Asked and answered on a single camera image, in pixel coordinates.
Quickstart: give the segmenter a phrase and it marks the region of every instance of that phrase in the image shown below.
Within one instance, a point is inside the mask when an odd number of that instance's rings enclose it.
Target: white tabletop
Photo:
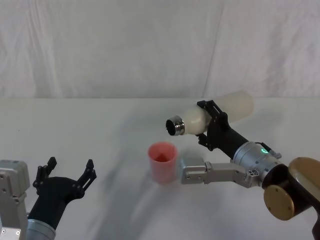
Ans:
[[[148,147],[174,143],[180,153],[229,162],[197,138],[169,136],[167,118],[197,99],[4,99],[0,101],[0,159],[37,166],[55,156],[52,176],[78,179],[93,159],[97,179],[71,202],[56,240],[270,240],[312,239],[316,212],[289,221],[266,209],[263,190],[233,182],[159,186],[150,180]],[[265,142],[288,164],[320,159],[320,99],[258,98],[253,115],[231,124],[251,141]],[[27,191],[30,211],[37,199]]]

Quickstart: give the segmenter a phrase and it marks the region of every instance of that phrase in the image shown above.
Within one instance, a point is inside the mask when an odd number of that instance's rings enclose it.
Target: white backdrop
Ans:
[[[320,96],[318,0],[0,0],[0,97]]]

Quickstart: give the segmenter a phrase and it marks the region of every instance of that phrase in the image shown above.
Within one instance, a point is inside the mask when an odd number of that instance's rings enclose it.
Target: black clamp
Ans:
[[[198,143],[208,148],[209,151],[213,151],[219,147],[219,136],[231,128],[228,122],[228,115],[213,100],[199,101],[197,105],[206,110],[211,116],[207,135],[204,133],[196,135],[199,140]]]
[[[207,135],[204,133],[196,135],[198,143],[209,151],[218,148],[232,159],[237,149],[248,140],[230,127],[227,113],[222,111],[213,100],[199,101],[197,105],[211,116]]]
[[[42,221],[54,229],[57,228],[67,204],[83,198],[85,191],[97,178],[91,159],[88,160],[84,173],[78,180],[49,177],[56,165],[56,158],[51,157],[47,165],[38,167],[33,186],[39,197],[28,216],[28,219]]]

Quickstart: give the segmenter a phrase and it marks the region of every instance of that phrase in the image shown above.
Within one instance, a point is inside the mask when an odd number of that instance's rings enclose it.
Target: plastic cup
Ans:
[[[148,149],[152,179],[165,185],[176,179],[178,151],[169,142],[156,142]]]

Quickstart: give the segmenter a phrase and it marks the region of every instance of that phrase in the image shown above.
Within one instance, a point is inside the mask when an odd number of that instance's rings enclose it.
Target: white bottle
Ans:
[[[228,114],[229,123],[249,116],[254,110],[252,96],[246,91],[236,91],[213,99],[218,107]],[[194,106],[181,115],[166,121],[166,129],[171,136],[198,135],[207,131],[211,116],[199,106]]]

